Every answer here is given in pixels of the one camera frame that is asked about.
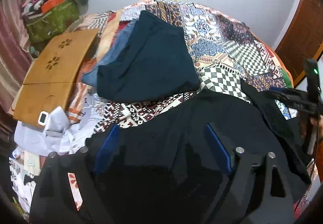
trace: maroon and white patterned fabric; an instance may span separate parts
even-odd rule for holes
[[[177,94],[159,102],[131,104],[109,102],[104,106],[103,119],[96,124],[94,131],[95,133],[104,132],[111,123],[116,123],[121,128],[141,125],[155,116],[180,105],[195,94],[195,92]]]

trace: curtain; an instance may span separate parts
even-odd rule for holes
[[[13,132],[15,122],[8,114],[31,64],[29,37],[21,6],[25,0],[0,1],[0,139]]]

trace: bed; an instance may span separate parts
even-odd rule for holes
[[[151,102],[114,103],[100,98],[95,88],[81,82],[83,73],[90,71],[102,59],[120,30],[131,20],[139,18],[142,10],[171,25],[183,27],[187,49],[199,76],[200,89],[197,92]],[[80,122],[80,129],[72,139],[70,153],[84,146],[85,138],[104,132],[111,123],[121,128],[138,126],[180,105],[204,88],[251,103],[241,91],[240,79],[258,91],[286,85],[293,87],[291,74],[269,46],[243,22],[205,5],[175,0],[145,0],[116,12],[83,16],[67,32],[93,28],[99,29],[100,42],[92,48],[93,53],[85,57],[66,110],[71,123]],[[286,119],[297,115],[296,110],[288,109],[278,101],[276,104]]]

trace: green storage bin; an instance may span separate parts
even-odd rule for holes
[[[72,0],[65,0],[43,16],[25,20],[30,42],[50,40],[62,34],[69,25],[79,18],[79,10]]]

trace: blue gripper pad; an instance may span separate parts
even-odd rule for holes
[[[114,125],[95,156],[94,174],[102,173],[107,169],[111,155],[119,142],[119,126]]]
[[[230,176],[235,163],[234,147],[230,139],[219,132],[216,134],[213,123],[206,125],[204,135],[220,171]]]

